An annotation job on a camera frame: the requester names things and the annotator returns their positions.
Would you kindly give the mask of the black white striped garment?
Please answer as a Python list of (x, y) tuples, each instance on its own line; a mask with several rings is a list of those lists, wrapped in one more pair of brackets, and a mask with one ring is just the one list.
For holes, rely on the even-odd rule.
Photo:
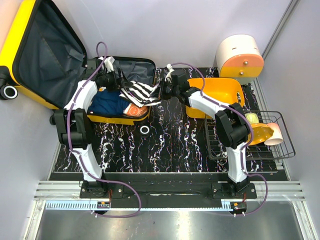
[(120, 89), (120, 97), (124, 100), (138, 106), (139, 108), (143, 106), (154, 106), (158, 105), (162, 100), (150, 98), (150, 93), (152, 92), (154, 86), (137, 81), (132, 82), (132, 87), (129, 88), (121, 88)]

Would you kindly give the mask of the navy blue garment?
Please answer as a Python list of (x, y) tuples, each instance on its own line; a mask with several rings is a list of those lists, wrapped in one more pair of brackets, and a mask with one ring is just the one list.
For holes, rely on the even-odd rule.
[(92, 99), (88, 112), (92, 114), (120, 116), (130, 105), (130, 102), (120, 97), (120, 91), (98, 91)]

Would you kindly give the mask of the yellow Pikachu suitcase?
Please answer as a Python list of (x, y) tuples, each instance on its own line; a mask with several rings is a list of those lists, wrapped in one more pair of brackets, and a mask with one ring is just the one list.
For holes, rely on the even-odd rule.
[(51, 0), (24, 0), (0, 52), (0, 98), (26, 95), (56, 113), (96, 60)]

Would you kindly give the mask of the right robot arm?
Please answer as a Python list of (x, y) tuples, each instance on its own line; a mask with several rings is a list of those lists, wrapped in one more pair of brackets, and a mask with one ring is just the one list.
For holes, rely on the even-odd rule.
[(218, 140), (227, 152), (228, 181), (222, 189), (236, 199), (244, 194), (250, 183), (245, 160), (248, 136), (253, 135), (252, 127), (239, 103), (227, 104), (219, 101), (206, 94), (205, 88), (204, 78), (201, 88), (191, 86), (186, 74), (177, 70), (172, 72), (170, 77), (163, 78), (150, 96), (157, 100), (176, 97), (180, 103), (214, 119)]

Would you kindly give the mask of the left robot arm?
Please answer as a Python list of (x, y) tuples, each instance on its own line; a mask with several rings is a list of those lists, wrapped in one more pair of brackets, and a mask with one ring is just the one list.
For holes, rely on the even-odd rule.
[(99, 88), (93, 80), (97, 68), (88, 79), (81, 80), (69, 103), (53, 114), (59, 142), (68, 147), (83, 173), (81, 198), (104, 198), (112, 195), (110, 187), (122, 185), (135, 194), (136, 191), (125, 182), (107, 180), (98, 165), (93, 147), (93, 128), (87, 111)]

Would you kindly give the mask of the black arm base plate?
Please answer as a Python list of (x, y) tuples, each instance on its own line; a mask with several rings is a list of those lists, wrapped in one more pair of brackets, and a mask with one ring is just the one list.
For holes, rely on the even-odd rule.
[(249, 179), (234, 183), (227, 173), (104, 173), (101, 181), (80, 181), (81, 198), (141, 198), (196, 196), (206, 199), (257, 198), (256, 187)]

